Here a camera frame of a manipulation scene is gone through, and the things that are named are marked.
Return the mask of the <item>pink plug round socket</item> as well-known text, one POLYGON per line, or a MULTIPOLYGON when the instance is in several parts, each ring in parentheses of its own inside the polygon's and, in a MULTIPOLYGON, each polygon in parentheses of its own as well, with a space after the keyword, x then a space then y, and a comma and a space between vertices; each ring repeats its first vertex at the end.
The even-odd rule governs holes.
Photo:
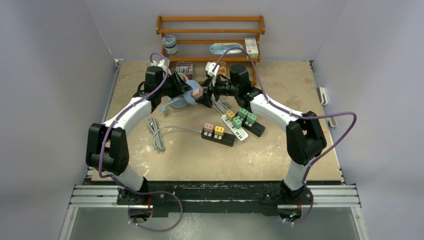
POLYGON ((199 99, 203 96, 203 89, 197 88, 197 89, 192 91, 191 95, 194 99, 199 99))

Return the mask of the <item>round blue power socket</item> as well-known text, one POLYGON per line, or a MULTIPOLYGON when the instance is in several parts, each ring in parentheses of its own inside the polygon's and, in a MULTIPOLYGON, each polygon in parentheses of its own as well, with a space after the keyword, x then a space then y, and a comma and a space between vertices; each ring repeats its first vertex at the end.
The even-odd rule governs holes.
POLYGON ((185 101, 190 104, 190 105, 195 105, 196 104, 196 98, 193 96, 193 93, 195 93, 198 90, 201 90, 202 87, 200 86, 200 84, 195 81, 195 80, 188 80, 186 81, 186 84, 188 84, 191 89, 186 91, 183 94, 183 98, 185 99, 185 101))

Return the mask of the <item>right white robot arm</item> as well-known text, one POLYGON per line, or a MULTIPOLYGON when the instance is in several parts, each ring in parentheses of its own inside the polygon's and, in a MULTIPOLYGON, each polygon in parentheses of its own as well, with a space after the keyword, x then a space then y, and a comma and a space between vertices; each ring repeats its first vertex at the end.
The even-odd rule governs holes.
POLYGON ((198 104, 211 108, 212 100, 218 101, 220 96, 234 97, 242 110, 268 119, 285 132, 286 150, 291 162, 280 183, 280 196, 284 202, 294 203, 306 188, 305 180, 312 161, 327 147, 317 115, 312 111, 302 113, 273 102, 264 90, 252 86, 244 65, 233 65, 230 78, 222 81, 219 65, 208 62, 205 75, 204 89, 195 100, 198 104))

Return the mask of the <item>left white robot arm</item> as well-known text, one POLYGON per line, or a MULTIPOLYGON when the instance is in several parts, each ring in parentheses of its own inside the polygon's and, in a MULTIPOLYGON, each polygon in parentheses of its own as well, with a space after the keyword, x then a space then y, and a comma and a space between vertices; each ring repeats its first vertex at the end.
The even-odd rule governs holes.
POLYGON ((129 164, 127 136, 161 104, 163 97, 175 98, 193 90, 175 71, 149 66, 144 81, 130 102, 113 118, 93 123, 88 129, 85 163, 101 178, 110 177, 126 187, 138 205, 149 199, 148 182, 129 164))

